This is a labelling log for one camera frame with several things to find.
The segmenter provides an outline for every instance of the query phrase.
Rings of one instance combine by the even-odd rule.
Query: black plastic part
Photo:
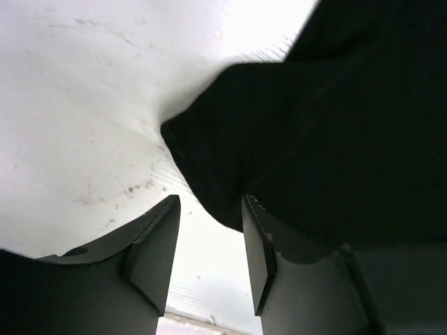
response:
[[[251,291],[264,335],[366,334],[368,321],[341,255],[286,227],[252,197],[242,208]],[[263,261],[259,244],[273,256]],[[269,267],[271,257],[276,272],[268,283],[259,269]]]
[[[373,329],[447,334],[447,244],[346,248]]]
[[[307,240],[250,196],[242,217],[264,335],[447,334],[447,244],[337,251]]]
[[[180,219],[170,195],[65,255],[0,251],[0,334],[151,335],[164,314]]]

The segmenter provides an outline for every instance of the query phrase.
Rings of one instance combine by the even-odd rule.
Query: scratch mark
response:
[[[212,320],[212,325],[214,325],[214,326],[217,326],[217,323],[216,323],[216,318],[213,316],[213,315],[210,315],[210,318],[211,318],[211,320]]]
[[[93,25],[95,27],[104,27],[101,23],[95,22],[95,21],[92,21],[92,20],[88,20],[88,23],[90,23],[91,25]]]
[[[49,28],[73,28],[73,26],[71,26],[69,24],[55,24],[55,23],[52,23],[52,24],[49,24],[48,26],[49,26]]]
[[[123,39],[123,41],[127,42],[128,44],[130,44],[130,45],[134,46],[134,45],[133,45],[133,43],[132,43],[131,41],[129,41],[129,40],[127,40],[127,39],[125,39],[124,37],[122,37],[122,39]]]
[[[91,200],[91,180],[90,180],[90,178],[89,178],[89,181],[88,181],[87,190],[88,190],[87,194],[89,196],[89,199]]]

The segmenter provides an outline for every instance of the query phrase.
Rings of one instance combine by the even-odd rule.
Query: black cloth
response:
[[[445,1],[322,0],[285,62],[226,69],[161,127],[204,208],[319,243],[447,237]]]

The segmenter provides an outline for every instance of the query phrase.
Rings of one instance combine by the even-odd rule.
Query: black fabric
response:
[[[161,133],[213,217],[250,193],[326,245],[447,237],[444,1],[322,0],[285,62],[226,69]]]

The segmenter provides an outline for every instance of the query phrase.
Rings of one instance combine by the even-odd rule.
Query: white surface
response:
[[[159,320],[156,335],[244,335],[216,325],[167,314]]]
[[[168,311],[259,334],[242,235],[197,203],[159,125],[226,64],[280,60],[314,2],[0,1],[1,247],[62,254],[180,194]]]

